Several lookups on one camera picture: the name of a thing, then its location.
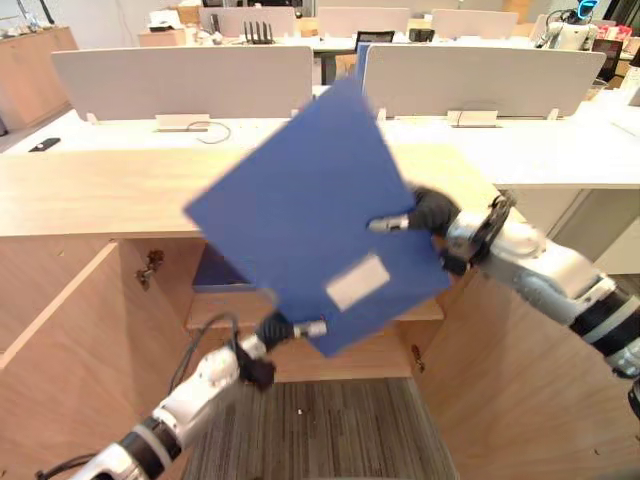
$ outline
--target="phone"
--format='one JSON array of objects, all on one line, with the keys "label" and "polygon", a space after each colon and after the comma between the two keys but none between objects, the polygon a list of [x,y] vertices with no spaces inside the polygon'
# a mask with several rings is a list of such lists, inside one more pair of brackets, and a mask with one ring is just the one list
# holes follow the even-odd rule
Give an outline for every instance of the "phone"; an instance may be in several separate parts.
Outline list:
[{"label": "phone", "polygon": [[36,145],[35,147],[33,147],[29,151],[30,152],[44,152],[45,150],[49,150],[56,143],[60,143],[60,139],[59,138],[57,138],[57,137],[55,137],[55,138],[47,138],[44,142],[40,142],[38,145]]}]

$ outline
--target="blue folder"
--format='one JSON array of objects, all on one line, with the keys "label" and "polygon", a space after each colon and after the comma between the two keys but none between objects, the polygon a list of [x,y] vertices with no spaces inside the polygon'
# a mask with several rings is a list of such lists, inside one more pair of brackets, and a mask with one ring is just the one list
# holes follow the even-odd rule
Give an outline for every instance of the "blue folder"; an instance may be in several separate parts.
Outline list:
[{"label": "blue folder", "polygon": [[[324,316],[328,333],[312,343],[333,355],[449,285],[428,232],[367,229],[371,219],[413,206],[358,82],[348,78],[186,212],[242,277],[276,294],[289,321]],[[341,309],[327,286],[368,256],[388,281]]]}]

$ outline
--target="door hinge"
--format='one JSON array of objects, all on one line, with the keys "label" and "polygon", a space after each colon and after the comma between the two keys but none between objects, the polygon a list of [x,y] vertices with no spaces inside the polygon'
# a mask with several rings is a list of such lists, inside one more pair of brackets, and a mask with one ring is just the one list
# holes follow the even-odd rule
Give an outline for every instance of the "door hinge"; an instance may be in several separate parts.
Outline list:
[{"label": "door hinge", "polygon": [[413,354],[413,361],[415,362],[416,367],[418,367],[418,371],[423,373],[425,366],[422,361],[422,354],[420,353],[420,349],[417,345],[411,345],[411,353]]},{"label": "door hinge", "polygon": [[142,285],[146,292],[151,286],[151,277],[164,263],[164,252],[162,250],[150,250],[147,254],[147,264],[136,272],[136,280]]}]

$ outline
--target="gray carpet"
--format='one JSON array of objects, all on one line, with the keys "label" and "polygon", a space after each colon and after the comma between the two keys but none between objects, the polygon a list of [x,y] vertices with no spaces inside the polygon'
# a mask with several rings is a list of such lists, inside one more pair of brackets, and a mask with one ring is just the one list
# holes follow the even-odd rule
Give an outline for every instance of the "gray carpet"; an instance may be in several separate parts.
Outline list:
[{"label": "gray carpet", "polygon": [[244,389],[195,446],[185,480],[454,479],[413,380]]}]

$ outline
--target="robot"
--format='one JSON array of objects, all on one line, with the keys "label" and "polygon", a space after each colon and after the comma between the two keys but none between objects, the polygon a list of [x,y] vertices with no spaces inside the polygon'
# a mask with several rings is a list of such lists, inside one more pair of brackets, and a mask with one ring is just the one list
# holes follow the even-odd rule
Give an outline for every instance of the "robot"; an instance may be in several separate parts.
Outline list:
[{"label": "robot", "polygon": [[[579,253],[526,223],[509,220],[510,198],[497,197],[483,214],[460,211],[440,192],[417,188],[414,193],[415,210],[372,220],[369,228],[385,235],[427,229],[444,238],[446,270],[461,275],[475,266],[582,337],[616,375],[632,381],[629,403],[640,418],[640,299],[619,289]],[[234,328],[227,346],[206,355],[149,417],[71,478],[155,480],[204,432],[217,407],[232,401],[234,386],[245,382],[266,389],[273,383],[275,368],[261,357],[287,339],[324,333],[322,319],[294,326],[278,312],[241,342]]]},{"label": "robot", "polygon": [[590,51],[598,35],[598,27],[589,22],[599,1],[581,0],[578,8],[549,14],[546,31],[536,43],[536,48]]}]

